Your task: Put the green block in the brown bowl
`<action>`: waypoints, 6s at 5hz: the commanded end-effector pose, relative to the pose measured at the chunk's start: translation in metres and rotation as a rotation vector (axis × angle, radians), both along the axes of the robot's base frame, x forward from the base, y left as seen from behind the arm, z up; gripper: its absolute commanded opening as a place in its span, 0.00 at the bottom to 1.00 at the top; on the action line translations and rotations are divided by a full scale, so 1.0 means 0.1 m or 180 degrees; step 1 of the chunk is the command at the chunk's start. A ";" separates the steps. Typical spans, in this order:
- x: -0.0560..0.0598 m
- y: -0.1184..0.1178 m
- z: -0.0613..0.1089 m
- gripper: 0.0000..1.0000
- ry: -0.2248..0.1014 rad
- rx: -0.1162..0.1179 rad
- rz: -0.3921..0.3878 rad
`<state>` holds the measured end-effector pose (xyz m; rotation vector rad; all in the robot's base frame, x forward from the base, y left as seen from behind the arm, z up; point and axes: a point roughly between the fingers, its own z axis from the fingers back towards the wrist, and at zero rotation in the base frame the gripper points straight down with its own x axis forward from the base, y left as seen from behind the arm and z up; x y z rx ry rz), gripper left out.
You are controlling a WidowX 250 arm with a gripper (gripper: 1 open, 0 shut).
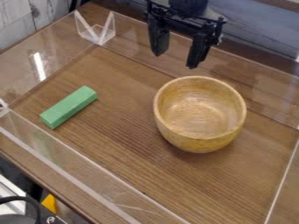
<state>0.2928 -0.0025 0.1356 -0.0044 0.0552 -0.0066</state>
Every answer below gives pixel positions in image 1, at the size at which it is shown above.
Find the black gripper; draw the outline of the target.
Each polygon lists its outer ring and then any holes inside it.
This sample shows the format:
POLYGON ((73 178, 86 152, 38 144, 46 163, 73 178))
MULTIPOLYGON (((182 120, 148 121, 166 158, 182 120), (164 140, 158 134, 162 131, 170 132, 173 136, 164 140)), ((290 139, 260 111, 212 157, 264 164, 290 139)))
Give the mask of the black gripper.
POLYGON ((145 0, 149 44, 153 55, 158 57, 169 47, 169 31, 192 37, 185 66, 189 69, 205 60, 212 39, 221 35, 226 19, 208 4, 209 0, 145 0))

